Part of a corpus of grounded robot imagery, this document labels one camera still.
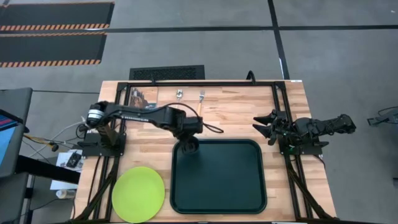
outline white cable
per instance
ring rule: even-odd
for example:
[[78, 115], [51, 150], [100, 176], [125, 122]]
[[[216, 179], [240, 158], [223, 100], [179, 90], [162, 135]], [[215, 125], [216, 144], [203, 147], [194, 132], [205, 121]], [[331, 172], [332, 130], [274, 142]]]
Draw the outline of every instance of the white cable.
[[[56, 135], [51, 139], [51, 141], [54, 140], [54, 139], [55, 139], [56, 137], [58, 137], [59, 135], [61, 135], [61, 134], [62, 134], [65, 130], [67, 130], [68, 128], [71, 128], [71, 127], [73, 127], [73, 126], [76, 126], [76, 125], [79, 125], [79, 124], [83, 124], [83, 123], [84, 123], [84, 121], [79, 121], [79, 122], [77, 122], [77, 123], [75, 123], [75, 124], [71, 124], [71, 125], [67, 126], [66, 128], [62, 129], [58, 134], [56, 134]], [[33, 154], [31, 154], [31, 155], [28, 156], [28, 157], [31, 158], [32, 156], [36, 155], [37, 153], [39, 153], [41, 150], [45, 149], [46, 147], [47, 147], [47, 145], [43, 146], [42, 148], [40, 148], [39, 150], [37, 150], [36, 152], [34, 152]]]

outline floor mat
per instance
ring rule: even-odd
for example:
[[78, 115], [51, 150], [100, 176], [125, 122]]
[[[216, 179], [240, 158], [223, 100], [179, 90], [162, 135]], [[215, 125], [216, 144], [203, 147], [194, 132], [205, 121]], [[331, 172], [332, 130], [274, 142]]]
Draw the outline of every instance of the floor mat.
[[0, 6], [0, 30], [107, 28], [113, 2], [10, 4]]
[[130, 80], [204, 80], [204, 65], [131, 68]]
[[99, 64], [105, 40], [104, 32], [0, 35], [0, 67]]

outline wooden table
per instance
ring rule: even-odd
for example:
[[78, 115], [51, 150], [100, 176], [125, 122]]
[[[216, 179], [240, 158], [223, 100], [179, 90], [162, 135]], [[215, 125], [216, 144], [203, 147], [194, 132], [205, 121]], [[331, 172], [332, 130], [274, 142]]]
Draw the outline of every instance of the wooden table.
[[[99, 101], [114, 102], [117, 81], [105, 81], [102, 84]], [[302, 82], [285, 81], [293, 119], [310, 117], [307, 98]], [[127, 126], [127, 143], [124, 155], [120, 159], [118, 176], [136, 166], [147, 166], [156, 170], [163, 178], [166, 192], [162, 208], [150, 222], [227, 222], [227, 221], [292, 221], [295, 220], [290, 196], [287, 173], [283, 156], [279, 154], [279, 146], [268, 146], [267, 140], [257, 132], [252, 124], [252, 118], [264, 116], [274, 109], [271, 87], [269, 86], [207, 86], [207, 87], [139, 87], [145, 94], [145, 99], [157, 102], [157, 106], [175, 102], [177, 89], [183, 90], [180, 102], [197, 108], [200, 90], [205, 90], [205, 99], [202, 103], [201, 115], [206, 123], [224, 129], [224, 134], [212, 133], [203, 129], [198, 138], [240, 138], [256, 141], [262, 149], [264, 175], [267, 188], [267, 207], [258, 215], [182, 215], [175, 212], [169, 202], [170, 197], [170, 170], [172, 149], [177, 142], [172, 134], [154, 127], [149, 123], [129, 121]], [[193, 113], [186, 110], [187, 116]], [[90, 185], [93, 178], [97, 157], [87, 158], [81, 172], [80, 182], [76, 193], [76, 215], [79, 215], [87, 205]], [[328, 181], [323, 164], [313, 156], [302, 156], [303, 169], [307, 180], [307, 187], [318, 203], [327, 213], [335, 216], [335, 208], [330, 194]], [[99, 162], [93, 195], [97, 190], [100, 179], [102, 159]], [[301, 215], [305, 217], [302, 194], [297, 189]], [[104, 217], [108, 192], [105, 192], [100, 218]], [[112, 211], [112, 222], [121, 222], [118, 215]]]

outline black mat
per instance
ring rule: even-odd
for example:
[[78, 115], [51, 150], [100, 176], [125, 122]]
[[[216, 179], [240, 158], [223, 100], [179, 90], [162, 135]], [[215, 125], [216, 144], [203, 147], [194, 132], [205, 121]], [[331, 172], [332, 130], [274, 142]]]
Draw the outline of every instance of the black mat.
[[131, 68], [130, 80], [204, 80], [204, 65]]
[[113, 2], [10, 4], [0, 7], [0, 30], [106, 28]]
[[99, 64], [104, 32], [22, 34], [0, 37], [0, 67]]
[[259, 145], [249, 139], [199, 140], [173, 149], [170, 204], [178, 213], [260, 213], [267, 204]]

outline white cylinder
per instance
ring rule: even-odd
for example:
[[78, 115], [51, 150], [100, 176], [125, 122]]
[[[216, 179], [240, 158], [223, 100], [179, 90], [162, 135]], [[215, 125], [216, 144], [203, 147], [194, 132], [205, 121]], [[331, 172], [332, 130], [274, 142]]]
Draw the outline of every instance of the white cylinder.
[[68, 198], [74, 198], [76, 195], [76, 192], [74, 190], [58, 190], [56, 193], [57, 197], [59, 199], [68, 199]]

